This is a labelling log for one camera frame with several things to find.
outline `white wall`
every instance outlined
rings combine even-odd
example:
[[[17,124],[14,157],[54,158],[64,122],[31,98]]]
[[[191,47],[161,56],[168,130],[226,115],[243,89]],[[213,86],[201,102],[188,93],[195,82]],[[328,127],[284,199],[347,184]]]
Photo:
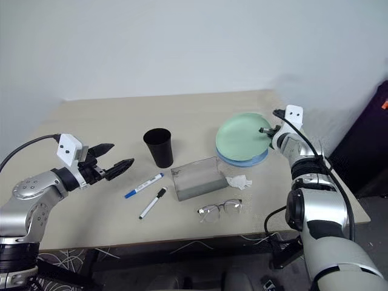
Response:
[[[387,15],[386,0],[2,0],[0,155],[63,99],[263,88],[304,106],[330,151],[387,71]]]

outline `stacked plates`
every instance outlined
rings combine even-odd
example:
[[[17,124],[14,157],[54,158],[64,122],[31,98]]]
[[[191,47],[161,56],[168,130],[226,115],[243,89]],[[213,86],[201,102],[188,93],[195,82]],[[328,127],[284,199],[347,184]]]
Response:
[[[268,155],[270,138],[260,133],[261,127],[270,128],[268,121],[257,113],[241,113],[228,119],[216,135],[217,155],[228,164],[251,167]]]

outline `green plate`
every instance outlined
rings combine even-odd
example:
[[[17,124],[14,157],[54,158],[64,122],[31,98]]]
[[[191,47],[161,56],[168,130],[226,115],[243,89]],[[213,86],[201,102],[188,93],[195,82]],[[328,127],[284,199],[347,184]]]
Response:
[[[242,113],[228,119],[218,130],[216,146],[222,156],[234,161],[248,161],[268,149],[271,139],[260,133],[270,128],[268,121],[257,113]]]

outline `blue marker cap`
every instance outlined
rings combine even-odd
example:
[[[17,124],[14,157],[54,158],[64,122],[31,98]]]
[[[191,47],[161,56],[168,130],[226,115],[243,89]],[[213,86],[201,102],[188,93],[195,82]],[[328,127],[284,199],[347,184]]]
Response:
[[[134,194],[136,194],[136,190],[132,190],[131,192],[129,192],[128,194],[126,194],[126,196],[124,196],[125,198],[130,198],[131,196],[133,196]]]

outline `table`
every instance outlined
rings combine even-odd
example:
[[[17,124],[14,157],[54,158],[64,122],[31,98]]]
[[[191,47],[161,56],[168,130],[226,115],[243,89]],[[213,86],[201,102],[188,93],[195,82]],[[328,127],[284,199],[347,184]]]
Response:
[[[112,142],[115,147],[99,158],[99,166],[108,169],[114,163],[135,158],[123,175],[112,181],[100,181],[86,190],[75,190],[52,210],[42,250],[75,247],[121,246],[155,241],[198,239],[263,232],[264,218],[285,205],[291,186],[288,161],[270,150],[265,161],[252,168],[237,168],[220,161],[226,176],[245,174],[253,181],[246,190],[225,188],[179,202],[169,169],[159,169],[142,140],[155,127],[172,133],[172,167],[215,156],[217,129],[233,114],[258,112],[271,125],[279,124],[273,109],[284,108],[270,90],[209,93],[197,95],[113,98],[64,102],[31,134],[31,138],[50,133],[71,133],[84,144],[94,146]],[[13,186],[25,177],[61,167],[56,143],[45,140],[21,151],[0,175],[0,204]],[[162,172],[166,176],[139,194],[124,195],[140,183]],[[143,220],[138,216],[161,187],[169,189]],[[370,218],[350,190],[343,185],[353,207],[355,222]],[[230,198],[241,198],[239,217],[225,213],[213,224],[199,223],[196,210]],[[269,223],[272,231],[289,230],[284,214]]]

